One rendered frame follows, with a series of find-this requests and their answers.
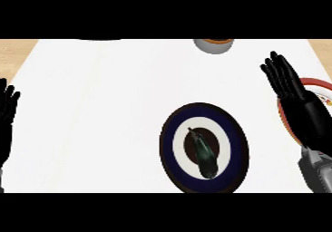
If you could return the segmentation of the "red rimmed white plate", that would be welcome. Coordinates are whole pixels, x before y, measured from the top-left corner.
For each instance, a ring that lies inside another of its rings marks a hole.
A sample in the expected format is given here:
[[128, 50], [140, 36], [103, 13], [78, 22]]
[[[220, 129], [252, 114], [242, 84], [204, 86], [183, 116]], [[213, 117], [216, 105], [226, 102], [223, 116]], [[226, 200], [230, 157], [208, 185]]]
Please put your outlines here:
[[[314, 79], [314, 78], [300, 78], [303, 85], [306, 87], [307, 90], [310, 90], [316, 96], [319, 97], [328, 112], [331, 114], [332, 117], [332, 83]], [[286, 117], [285, 117], [285, 113], [282, 110], [282, 104], [280, 104], [280, 100], [278, 100], [278, 107], [279, 107], [279, 114], [280, 114], [280, 118], [282, 118], [282, 124], [285, 126], [285, 129], [288, 130], [294, 140], [297, 141], [297, 144], [301, 145], [300, 139], [297, 138], [292, 130], [291, 130], [291, 126], [289, 123], [286, 121]]]

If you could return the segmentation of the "white placemat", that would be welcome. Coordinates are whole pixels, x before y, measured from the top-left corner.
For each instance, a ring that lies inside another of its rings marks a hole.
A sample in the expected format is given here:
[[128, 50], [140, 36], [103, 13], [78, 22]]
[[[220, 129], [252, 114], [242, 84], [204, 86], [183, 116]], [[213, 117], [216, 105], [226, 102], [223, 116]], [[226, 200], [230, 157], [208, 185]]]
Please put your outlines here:
[[229, 112], [248, 139], [239, 192], [309, 192], [260, 69], [272, 52], [300, 76], [328, 78], [306, 40], [238, 40], [217, 55], [193, 40], [40, 41], [12, 81], [22, 96], [6, 191], [176, 192], [159, 134], [176, 109], [207, 102]]

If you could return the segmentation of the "dark blue and white plate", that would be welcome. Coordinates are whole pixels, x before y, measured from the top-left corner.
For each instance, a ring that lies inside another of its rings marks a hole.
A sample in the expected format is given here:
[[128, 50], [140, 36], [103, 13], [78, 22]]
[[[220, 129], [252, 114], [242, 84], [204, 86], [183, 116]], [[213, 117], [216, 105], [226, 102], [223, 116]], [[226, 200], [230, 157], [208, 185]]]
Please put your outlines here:
[[159, 136], [165, 173], [186, 193], [233, 193], [249, 167], [245, 133], [232, 115], [196, 102], [170, 115]]

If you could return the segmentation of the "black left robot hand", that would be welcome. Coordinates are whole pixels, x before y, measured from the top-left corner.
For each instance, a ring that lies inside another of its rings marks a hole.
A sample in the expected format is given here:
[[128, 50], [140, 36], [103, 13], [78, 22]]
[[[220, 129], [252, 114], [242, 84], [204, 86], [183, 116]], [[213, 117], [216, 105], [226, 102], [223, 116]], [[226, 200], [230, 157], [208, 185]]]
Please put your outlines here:
[[12, 123], [16, 114], [21, 93], [7, 85], [7, 79], [0, 78], [0, 168], [7, 161], [12, 144]]

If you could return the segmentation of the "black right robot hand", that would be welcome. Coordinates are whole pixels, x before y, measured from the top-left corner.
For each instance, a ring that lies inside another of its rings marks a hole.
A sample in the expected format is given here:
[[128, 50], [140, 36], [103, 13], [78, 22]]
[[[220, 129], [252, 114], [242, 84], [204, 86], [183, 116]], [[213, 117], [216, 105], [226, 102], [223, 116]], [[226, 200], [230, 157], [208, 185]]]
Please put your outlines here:
[[332, 116], [317, 95], [306, 89], [292, 65], [275, 51], [261, 64], [261, 70], [301, 145], [332, 157]]

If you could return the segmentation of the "dark green eggplant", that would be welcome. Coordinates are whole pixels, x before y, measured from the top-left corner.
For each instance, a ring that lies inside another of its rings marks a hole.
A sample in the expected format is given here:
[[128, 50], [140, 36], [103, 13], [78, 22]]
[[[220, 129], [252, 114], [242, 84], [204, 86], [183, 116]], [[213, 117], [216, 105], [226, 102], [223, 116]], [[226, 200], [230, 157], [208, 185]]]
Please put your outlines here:
[[201, 176], [205, 179], [214, 179], [218, 172], [217, 157], [213, 152], [211, 146], [207, 142], [204, 135], [192, 128], [187, 128], [193, 146], [195, 146], [195, 158], [199, 168]]

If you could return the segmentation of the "grey cup with orange rim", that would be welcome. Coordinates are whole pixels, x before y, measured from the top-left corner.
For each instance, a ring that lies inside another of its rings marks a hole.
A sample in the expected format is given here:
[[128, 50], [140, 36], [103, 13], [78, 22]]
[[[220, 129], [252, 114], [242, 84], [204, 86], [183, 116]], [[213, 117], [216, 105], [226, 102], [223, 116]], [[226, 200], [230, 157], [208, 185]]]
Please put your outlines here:
[[221, 54], [229, 51], [233, 42], [233, 39], [195, 39], [195, 46], [204, 53]]

